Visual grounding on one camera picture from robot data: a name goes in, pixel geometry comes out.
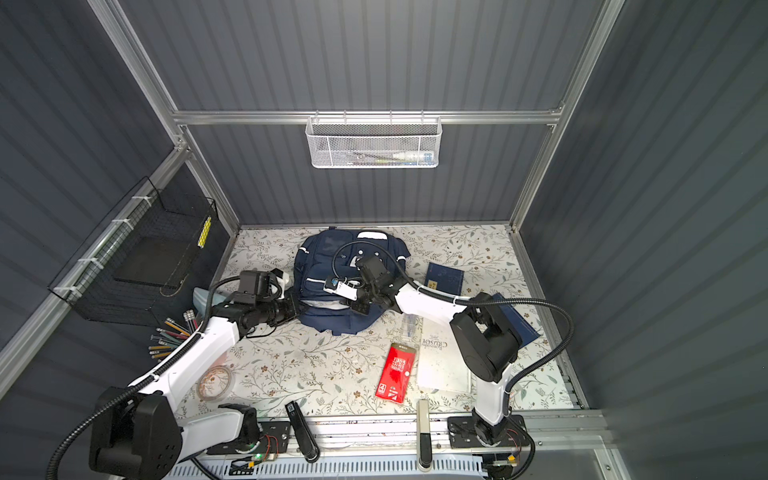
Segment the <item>navy blue student backpack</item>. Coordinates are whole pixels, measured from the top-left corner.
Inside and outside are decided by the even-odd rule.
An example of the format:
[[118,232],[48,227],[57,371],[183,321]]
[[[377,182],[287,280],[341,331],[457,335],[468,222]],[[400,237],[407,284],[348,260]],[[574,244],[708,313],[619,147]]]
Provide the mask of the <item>navy blue student backpack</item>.
[[354,335],[375,323],[385,309],[369,304],[358,312],[351,299],[363,286],[357,263],[368,256],[396,273],[406,266],[410,252],[402,239],[379,230],[328,228],[304,240],[294,260],[294,286],[302,305],[299,321],[334,336]]

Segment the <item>navy blue book yellow label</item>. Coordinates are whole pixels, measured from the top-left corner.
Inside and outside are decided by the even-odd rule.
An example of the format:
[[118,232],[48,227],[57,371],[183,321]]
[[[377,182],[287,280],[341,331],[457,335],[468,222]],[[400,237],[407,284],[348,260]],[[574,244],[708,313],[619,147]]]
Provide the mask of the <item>navy blue book yellow label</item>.
[[425,275],[425,286],[432,290],[459,296],[462,293],[464,271],[430,262]]

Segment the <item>white notebook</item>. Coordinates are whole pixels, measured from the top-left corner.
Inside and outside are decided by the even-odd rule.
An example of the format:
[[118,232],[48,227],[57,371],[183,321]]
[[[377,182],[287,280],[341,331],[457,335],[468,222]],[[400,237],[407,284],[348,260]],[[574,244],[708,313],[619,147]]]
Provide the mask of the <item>white notebook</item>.
[[466,367],[450,327],[424,320],[417,369],[418,386],[468,394],[471,372]]

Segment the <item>navy blue thin notebook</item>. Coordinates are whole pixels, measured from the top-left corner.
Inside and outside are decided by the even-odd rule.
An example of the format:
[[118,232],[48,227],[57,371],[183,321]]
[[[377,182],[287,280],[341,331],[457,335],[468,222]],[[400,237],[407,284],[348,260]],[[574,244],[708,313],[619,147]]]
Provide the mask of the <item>navy blue thin notebook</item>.
[[510,304],[500,304],[488,308],[494,324],[491,344],[495,348],[502,345],[512,345],[522,349],[537,340],[540,334],[534,327]]

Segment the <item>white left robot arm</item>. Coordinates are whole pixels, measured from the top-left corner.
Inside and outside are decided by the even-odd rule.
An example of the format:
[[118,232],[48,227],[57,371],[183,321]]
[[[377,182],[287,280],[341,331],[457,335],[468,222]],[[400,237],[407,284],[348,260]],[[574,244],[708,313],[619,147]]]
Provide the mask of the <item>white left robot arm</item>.
[[277,327],[300,314],[287,273],[243,271],[238,288],[221,303],[207,300],[205,318],[176,350],[125,388],[98,399],[89,466],[130,479],[162,479],[174,466],[210,447],[248,451],[262,437],[258,414],[225,403],[214,412],[180,421],[175,411],[214,363],[261,324]]

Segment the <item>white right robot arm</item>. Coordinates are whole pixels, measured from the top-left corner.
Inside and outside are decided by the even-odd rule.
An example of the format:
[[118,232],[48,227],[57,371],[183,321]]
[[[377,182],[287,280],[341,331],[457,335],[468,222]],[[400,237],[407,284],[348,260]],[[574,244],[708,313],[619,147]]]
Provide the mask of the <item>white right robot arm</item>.
[[357,298],[420,316],[450,329],[464,365],[477,379],[474,414],[487,427],[508,415],[510,365],[517,360],[523,338],[502,310],[516,299],[481,293],[473,298],[450,295],[416,283],[402,268],[390,271],[378,256],[367,255],[356,265],[362,285]]

